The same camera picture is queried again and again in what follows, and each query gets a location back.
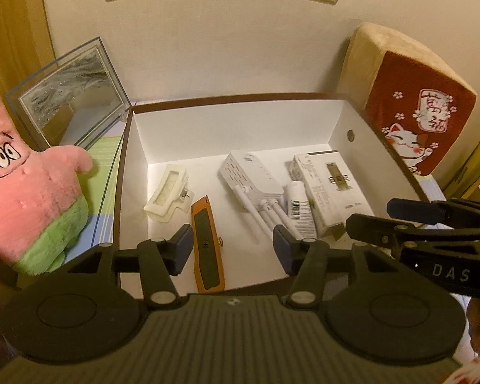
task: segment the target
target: white box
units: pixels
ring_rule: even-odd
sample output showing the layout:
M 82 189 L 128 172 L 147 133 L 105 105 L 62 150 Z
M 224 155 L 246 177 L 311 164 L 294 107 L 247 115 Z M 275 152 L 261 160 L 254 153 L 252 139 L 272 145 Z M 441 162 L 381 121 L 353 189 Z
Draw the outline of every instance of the white box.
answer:
M 311 153 L 309 156 L 324 183 L 335 211 L 339 213 L 343 223 L 347 222 L 348 217 L 354 213 L 373 216 L 368 201 L 339 152 L 324 151 Z M 336 165 L 341 175 L 340 180 L 336 180 L 334 175 L 331 174 L 328 164 Z
M 166 165 L 180 164 L 187 169 L 195 200 L 205 195 L 210 200 L 217 233 L 224 241 L 226 288 L 286 277 L 272 242 L 219 175 L 232 150 L 254 154 L 282 186 L 291 181 L 288 167 L 295 155 L 338 150 L 376 216 L 387 218 L 386 204 L 393 197 L 426 200 L 384 135 L 374 132 L 344 100 L 298 93 L 140 105 L 129 114 L 124 134 L 114 243 L 125 249 L 148 238 L 170 238 L 180 224 L 190 221 L 190 215 L 183 214 L 167 224 L 155 223 L 144 212 Z M 183 272 L 172 279 L 181 295 L 197 292 L 193 263 L 191 254 Z M 138 274 L 121 274 L 121 286 L 142 297 Z
M 338 210 L 330 201 L 325 189 L 324 177 L 320 177 L 318 169 L 311 161 L 309 154 L 296 155 L 290 165 L 292 180 L 300 180 L 306 188 L 306 196 L 311 206 L 311 213 L 315 220 L 317 236 L 334 235 L 339 238 L 344 229 Z

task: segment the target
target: screw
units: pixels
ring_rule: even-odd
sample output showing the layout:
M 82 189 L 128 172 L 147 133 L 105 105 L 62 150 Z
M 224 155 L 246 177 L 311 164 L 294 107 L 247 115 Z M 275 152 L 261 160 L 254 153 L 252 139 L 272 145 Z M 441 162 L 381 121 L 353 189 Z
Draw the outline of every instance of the screw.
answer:
M 176 296 L 171 292 L 161 291 L 151 295 L 151 301 L 157 305 L 170 305 L 175 300 Z
M 290 299 L 299 305 L 309 305 L 315 301 L 316 296 L 311 292 L 301 291 L 292 293 Z

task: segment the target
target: pink plush toy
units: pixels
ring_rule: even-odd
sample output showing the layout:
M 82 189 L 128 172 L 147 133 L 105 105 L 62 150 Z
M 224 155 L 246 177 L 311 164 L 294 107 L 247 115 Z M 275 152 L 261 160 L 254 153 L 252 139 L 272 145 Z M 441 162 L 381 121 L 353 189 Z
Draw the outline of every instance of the pink plush toy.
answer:
M 77 174 L 92 158 L 76 146 L 31 150 L 0 99 L 0 257 L 31 276 L 65 258 L 89 217 Z

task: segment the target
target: cat illustration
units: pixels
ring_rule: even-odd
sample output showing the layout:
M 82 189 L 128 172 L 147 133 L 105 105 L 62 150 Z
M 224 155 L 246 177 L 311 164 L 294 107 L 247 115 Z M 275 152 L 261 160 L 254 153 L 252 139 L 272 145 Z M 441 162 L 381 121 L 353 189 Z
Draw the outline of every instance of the cat illustration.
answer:
M 417 172 L 416 165 L 433 152 L 430 147 L 425 148 L 427 138 L 427 134 L 414 134 L 396 123 L 389 128 L 389 133 L 386 135 L 386 140 L 397 151 L 411 172 Z

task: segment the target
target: clear acrylic box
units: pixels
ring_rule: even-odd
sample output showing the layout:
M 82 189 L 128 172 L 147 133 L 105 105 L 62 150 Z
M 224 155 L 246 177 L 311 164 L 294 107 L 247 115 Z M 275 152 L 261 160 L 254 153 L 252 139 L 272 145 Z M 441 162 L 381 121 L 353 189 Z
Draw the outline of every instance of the clear acrylic box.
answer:
M 38 150 L 87 148 L 131 107 L 99 37 L 31 75 L 6 97 Z

